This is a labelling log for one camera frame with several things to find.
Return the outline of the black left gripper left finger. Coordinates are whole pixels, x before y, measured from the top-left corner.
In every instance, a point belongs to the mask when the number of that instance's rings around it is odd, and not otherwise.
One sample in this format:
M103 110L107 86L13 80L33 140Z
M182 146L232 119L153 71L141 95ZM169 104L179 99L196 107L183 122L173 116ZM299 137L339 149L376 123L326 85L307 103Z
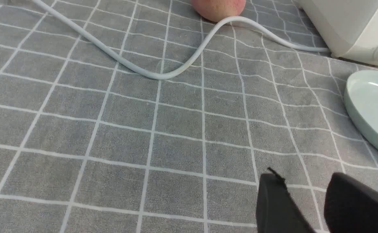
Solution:
M314 233L285 182L274 169L260 176L256 222L259 233Z

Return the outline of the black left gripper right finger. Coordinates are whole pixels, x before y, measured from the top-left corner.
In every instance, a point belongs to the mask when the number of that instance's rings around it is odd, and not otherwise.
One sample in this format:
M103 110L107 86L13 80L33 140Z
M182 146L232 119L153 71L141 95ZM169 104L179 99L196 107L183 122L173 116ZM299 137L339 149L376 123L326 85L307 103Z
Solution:
M378 192L335 172L326 191L324 216L331 233L378 233Z

